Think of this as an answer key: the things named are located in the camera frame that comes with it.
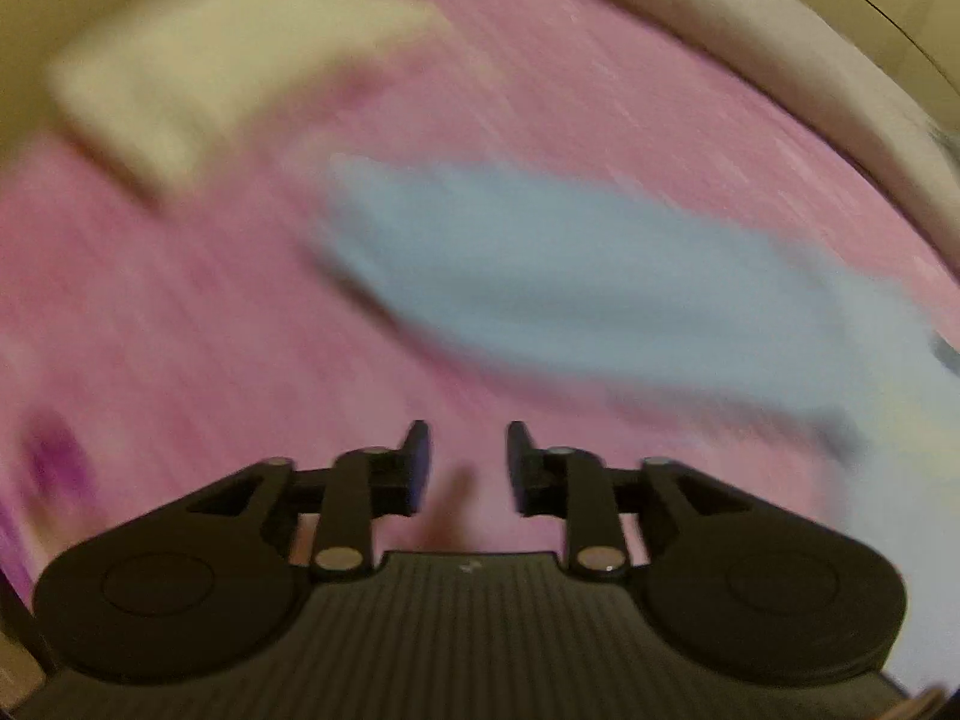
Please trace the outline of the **pink floral bed blanket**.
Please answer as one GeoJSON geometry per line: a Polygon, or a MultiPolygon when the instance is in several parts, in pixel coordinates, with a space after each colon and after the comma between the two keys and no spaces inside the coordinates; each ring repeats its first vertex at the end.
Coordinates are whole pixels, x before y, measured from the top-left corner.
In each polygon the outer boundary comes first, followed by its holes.
{"type": "Polygon", "coordinates": [[[409,54],[308,89],[171,215],[43,135],[2,177],[2,566],[29,593],[85,536],[270,455],[322,466],[431,424],[427,505],[386,548],[543,551],[506,424],[615,465],[670,455],[807,515],[836,466],[802,427],[540,382],[396,332],[311,262],[332,154],[501,163],[646,192],[833,250],[958,330],[949,270],[884,195],[726,68],[604,0],[431,0],[409,54]]]}

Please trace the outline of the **cream quilted headboard cushion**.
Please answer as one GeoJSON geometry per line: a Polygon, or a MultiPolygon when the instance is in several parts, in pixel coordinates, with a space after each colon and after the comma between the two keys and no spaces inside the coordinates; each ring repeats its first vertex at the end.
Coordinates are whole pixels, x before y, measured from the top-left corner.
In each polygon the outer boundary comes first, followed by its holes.
{"type": "Polygon", "coordinates": [[[60,50],[47,89],[94,153],[178,192],[293,89],[446,26],[428,0],[137,0],[60,50]]]}

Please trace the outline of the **light blue sweatshirt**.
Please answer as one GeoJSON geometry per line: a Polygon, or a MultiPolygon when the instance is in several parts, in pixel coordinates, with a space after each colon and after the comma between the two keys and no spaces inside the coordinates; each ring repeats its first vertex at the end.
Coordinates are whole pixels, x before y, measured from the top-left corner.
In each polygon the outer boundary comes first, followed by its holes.
{"type": "Polygon", "coordinates": [[[958,678],[958,349],[811,245],[505,164],[338,156],[324,260],[398,323],[620,397],[781,416],[843,463],[832,522],[908,583],[890,667],[958,678]]]}

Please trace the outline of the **folded striped grey quilt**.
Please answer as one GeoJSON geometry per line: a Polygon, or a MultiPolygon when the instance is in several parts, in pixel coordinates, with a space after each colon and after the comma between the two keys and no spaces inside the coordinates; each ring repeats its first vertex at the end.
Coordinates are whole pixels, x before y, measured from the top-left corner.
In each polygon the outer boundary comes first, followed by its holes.
{"type": "Polygon", "coordinates": [[[853,160],[958,265],[958,164],[921,106],[800,0],[612,0],[713,55],[853,160]]]}

